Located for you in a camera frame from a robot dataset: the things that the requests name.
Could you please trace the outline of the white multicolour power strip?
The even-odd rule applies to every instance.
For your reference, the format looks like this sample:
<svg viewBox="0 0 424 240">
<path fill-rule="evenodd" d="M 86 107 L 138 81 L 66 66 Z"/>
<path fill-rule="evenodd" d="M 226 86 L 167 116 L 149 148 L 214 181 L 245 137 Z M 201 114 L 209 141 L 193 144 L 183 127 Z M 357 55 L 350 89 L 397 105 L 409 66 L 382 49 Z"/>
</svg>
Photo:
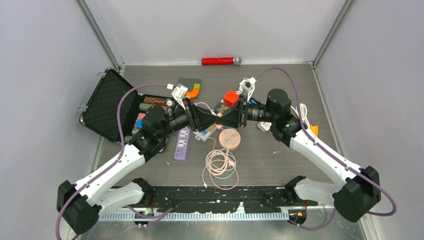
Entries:
<svg viewBox="0 0 424 240">
<path fill-rule="evenodd" d="M 222 111 L 221 111 L 221 107 L 227 107 L 225 104 L 224 104 L 224 100 L 223 99 L 221 99 L 220 100 L 220 102 L 218 102 L 216 105 L 215 105 L 215 107 L 214 108 L 211 108 L 209 105 L 207 105 L 205 102 L 196 102 L 195 103 L 197 106 L 199 106 L 199 105 L 204 105 L 204 106 L 206 106 L 208 109 L 209 109 L 209 111 L 210 111 L 210 113 L 212 114 L 212 115 L 219 115 L 219 116 L 221 116 L 222 115 Z M 216 131 L 216 130 L 224 130 L 225 128 L 224 128 L 224 126 L 223 125 L 216 125 L 216 124 L 213 124 L 213 125 L 211 125 L 211 126 L 209 126 L 208 128 L 206 128 L 205 130 L 203 130 L 203 131 L 195 131 L 195 132 L 193 132 L 193 134 L 195 135 L 195 138 L 197 139 L 197 140 L 201 140 L 201 141 L 203 141 L 203 142 L 205 142 L 206 140 L 208 140 L 212 135 L 213 135 L 213 133 Z"/>
</svg>

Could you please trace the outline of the dark green cube adapter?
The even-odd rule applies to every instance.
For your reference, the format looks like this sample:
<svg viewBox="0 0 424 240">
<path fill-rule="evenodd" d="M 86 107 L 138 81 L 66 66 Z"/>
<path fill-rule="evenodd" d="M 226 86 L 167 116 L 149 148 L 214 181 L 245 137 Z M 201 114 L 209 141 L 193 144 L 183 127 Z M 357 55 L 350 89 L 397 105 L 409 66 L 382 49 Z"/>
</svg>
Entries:
<svg viewBox="0 0 424 240">
<path fill-rule="evenodd" d="M 222 116 L 224 115 L 226 112 L 228 112 L 230 109 L 228 106 L 226 106 L 223 102 L 218 102 L 215 107 L 213 108 L 213 112 L 217 115 L 217 116 Z"/>
</svg>

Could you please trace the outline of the red cube socket adapter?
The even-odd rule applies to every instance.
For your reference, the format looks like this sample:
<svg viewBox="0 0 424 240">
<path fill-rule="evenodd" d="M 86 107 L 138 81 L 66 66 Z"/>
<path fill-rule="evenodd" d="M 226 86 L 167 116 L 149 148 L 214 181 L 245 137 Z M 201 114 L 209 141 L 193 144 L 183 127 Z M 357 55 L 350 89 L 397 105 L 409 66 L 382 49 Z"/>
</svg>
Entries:
<svg viewBox="0 0 424 240">
<path fill-rule="evenodd" d="M 223 103 L 228 107 L 232 108 L 238 101 L 240 94 L 233 90 L 229 90 L 223 97 Z"/>
</svg>

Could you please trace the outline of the blue adapter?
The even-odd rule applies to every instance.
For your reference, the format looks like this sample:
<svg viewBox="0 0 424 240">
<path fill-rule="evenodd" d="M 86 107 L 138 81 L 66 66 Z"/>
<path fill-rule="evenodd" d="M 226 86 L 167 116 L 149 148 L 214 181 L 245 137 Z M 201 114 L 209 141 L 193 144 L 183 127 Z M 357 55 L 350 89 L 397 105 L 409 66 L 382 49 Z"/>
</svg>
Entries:
<svg viewBox="0 0 424 240">
<path fill-rule="evenodd" d="M 249 99 L 248 101 L 250 104 L 258 104 L 259 102 L 255 100 L 253 97 Z"/>
</svg>

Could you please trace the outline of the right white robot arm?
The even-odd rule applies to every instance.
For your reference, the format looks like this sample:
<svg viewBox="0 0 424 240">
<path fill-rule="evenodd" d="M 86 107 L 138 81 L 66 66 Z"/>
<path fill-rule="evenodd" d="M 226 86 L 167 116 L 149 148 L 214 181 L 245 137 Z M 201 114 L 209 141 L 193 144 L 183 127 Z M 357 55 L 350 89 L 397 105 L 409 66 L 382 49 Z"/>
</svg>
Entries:
<svg viewBox="0 0 424 240">
<path fill-rule="evenodd" d="M 380 175 L 372 166 L 365 168 L 343 158 L 321 141 L 292 113 L 292 102 L 279 88 L 271 89 L 265 103 L 248 101 L 246 96 L 229 91 L 223 99 L 224 112 L 218 112 L 219 124 L 244 127 L 247 121 L 270 123 L 273 137 L 302 154 L 332 183 L 298 176 L 291 180 L 285 198 L 291 205 L 312 200 L 332 206 L 346 220 L 357 222 L 381 201 Z"/>
</svg>

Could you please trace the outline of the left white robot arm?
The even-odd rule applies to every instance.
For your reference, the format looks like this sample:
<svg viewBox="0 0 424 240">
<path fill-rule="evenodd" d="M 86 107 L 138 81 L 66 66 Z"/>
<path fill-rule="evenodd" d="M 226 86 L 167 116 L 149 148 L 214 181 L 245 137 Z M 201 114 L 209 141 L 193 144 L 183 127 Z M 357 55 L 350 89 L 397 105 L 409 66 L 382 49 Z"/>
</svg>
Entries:
<svg viewBox="0 0 424 240">
<path fill-rule="evenodd" d="M 166 114 L 161 106 L 150 107 L 143 118 L 142 129 L 121 145 L 115 157 L 77 182 L 66 180 L 59 186 L 56 239 L 61 239 L 62 220 L 76 235 L 91 229 L 106 210 L 100 203 L 101 197 L 128 173 L 155 157 L 165 146 L 166 137 L 185 127 L 203 131 L 213 124 L 223 125 L 225 118 L 225 114 L 213 114 L 189 99 L 184 99 L 172 114 Z"/>
</svg>

